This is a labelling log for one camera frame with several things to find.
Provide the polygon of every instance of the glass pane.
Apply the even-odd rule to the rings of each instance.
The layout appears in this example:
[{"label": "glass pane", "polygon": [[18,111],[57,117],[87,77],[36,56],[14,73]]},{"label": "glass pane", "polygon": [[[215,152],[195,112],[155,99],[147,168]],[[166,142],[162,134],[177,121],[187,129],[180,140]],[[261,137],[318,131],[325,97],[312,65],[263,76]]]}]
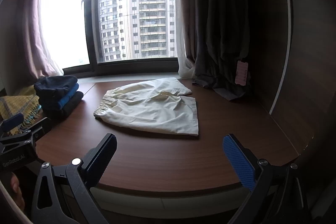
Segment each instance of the glass pane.
[{"label": "glass pane", "polygon": [[99,0],[100,62],[177,57],[174,0]]},{"label": "glass pane", "polygon": [[41,0],[43,36],[61,68],[89,64],[82,0]]}]

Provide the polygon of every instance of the folded clothes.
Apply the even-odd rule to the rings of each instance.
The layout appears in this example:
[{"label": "folded clothes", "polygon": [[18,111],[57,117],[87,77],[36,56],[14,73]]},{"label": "folded clothes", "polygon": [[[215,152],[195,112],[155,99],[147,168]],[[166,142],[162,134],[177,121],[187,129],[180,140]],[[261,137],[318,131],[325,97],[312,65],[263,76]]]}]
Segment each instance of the folded clothes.
[{"label": "folded clothes", "polygon": [[77,81],[77,77],[72,75],[41,77],[34,84],[34,89],[38,97],[58,101],[71,90]]},{"label": "folded clothes", "polygon": [[77,91],[73,97],[69,100],[69,102],[61,109],[61,110],[43,110],[43,113],[48,118],[56,118],[56,119],[65,119],[68,118],[69,115],[73,112],[76,106],[82,100],[84,94],[81,91]]},{"label": "folded clothes", "polygon": [[76,83],[75,86],[59,101],[48,100],[47,98],[40,98],[39,103],[42,106],[43,110],[61,110],[70,98],[76,93],[79,89],[79,84]]}]

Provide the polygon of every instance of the high-rise building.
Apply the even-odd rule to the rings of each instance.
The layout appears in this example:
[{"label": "high-rise building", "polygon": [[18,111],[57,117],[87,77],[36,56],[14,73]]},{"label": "high-rise building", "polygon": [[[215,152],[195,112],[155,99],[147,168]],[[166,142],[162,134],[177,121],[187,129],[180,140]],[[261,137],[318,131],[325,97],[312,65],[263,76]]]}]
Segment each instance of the high-rise building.
[{"label": "high-rise building", "polygon": [[176,57],[174,0],[100,0],[102,62]]}]

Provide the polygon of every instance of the dark gray curtain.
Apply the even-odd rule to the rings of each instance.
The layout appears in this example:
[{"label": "dark gray curtain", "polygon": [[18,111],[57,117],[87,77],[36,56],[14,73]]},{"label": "dark gray curtain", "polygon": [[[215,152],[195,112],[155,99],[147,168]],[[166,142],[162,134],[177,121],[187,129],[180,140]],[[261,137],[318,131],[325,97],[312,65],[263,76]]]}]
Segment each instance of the dark gray curtain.
[{"label": "dark gray curtain", "polygon": [[185,54],[194,65],[194,84],[212,88],[228,100],[241,97],[237,61],[247,56],[247,0],[180,0]]}]

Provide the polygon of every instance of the navy sweater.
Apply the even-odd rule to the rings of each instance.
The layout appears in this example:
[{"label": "navy sweater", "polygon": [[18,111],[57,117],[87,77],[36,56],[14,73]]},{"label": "navy sweater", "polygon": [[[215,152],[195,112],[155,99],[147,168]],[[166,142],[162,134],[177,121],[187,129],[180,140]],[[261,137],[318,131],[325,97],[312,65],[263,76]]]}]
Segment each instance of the navy sweater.
[{"label": "navy sweater", "polygon": [[41,77],[34,84],[36,95],[43,99],[58,101],[62,99],[77,83],[72,75]]}]

